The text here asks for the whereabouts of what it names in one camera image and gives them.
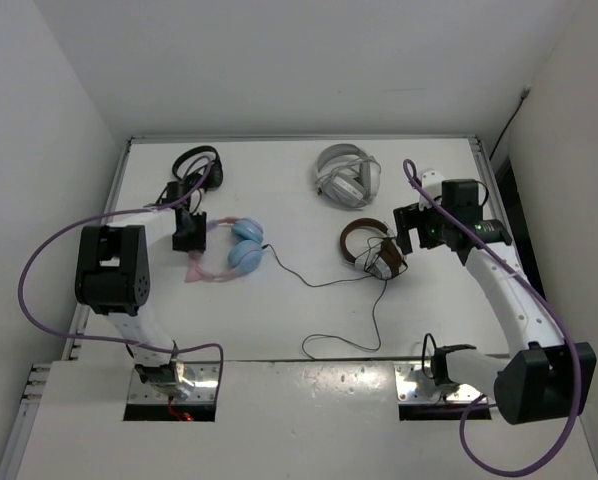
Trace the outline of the pink blue cat-ear headphones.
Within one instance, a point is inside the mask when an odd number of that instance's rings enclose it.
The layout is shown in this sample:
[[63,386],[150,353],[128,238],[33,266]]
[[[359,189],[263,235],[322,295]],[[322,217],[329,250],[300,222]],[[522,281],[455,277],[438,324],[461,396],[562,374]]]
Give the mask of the pink blue cat-ear headphones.
[[206,223],[209,233],[218,227],[229,227],[236,243],[227,255],[227,269],[220,273],[211,273],[200,264],[201,253],[188,253],[188,269],[186,283],[199,281],[226,282],[248,275],[255,271],[263,257],[264,229],[254,219],[248,217],[224,217]]

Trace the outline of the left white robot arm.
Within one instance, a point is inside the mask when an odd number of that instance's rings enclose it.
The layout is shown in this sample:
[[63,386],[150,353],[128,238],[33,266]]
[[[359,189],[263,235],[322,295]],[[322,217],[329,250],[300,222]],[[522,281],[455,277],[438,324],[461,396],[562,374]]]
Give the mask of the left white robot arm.
[[78,302],[106,317],[123,340],[142,383],[170,399],[186,400],[194,374],[178,359],[176,342],[148,302],[149,248],[166,238],[175,252],[203,252],[206,215],[193,214],[193,187],[171,181],[155,205],[124,220],[81,230],[75,294]]

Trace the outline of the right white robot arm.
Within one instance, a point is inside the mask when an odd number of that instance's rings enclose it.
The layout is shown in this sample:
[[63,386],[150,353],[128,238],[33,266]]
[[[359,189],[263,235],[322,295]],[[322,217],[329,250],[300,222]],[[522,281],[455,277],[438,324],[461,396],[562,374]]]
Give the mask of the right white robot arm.
[[510,356],[491,358],[468,344],[437,347],[430,365],[435,384],[476,388],[495,400],[512,425],[581,414],[595,352],[587,342],[567,341],[520,268],[504,224],[484,218],[479,182],[428,171],[411,184],[420,199],[393,212],[398,246],[410,254],[415,230],[421,248],[444,246],[455,253],[482,289]]

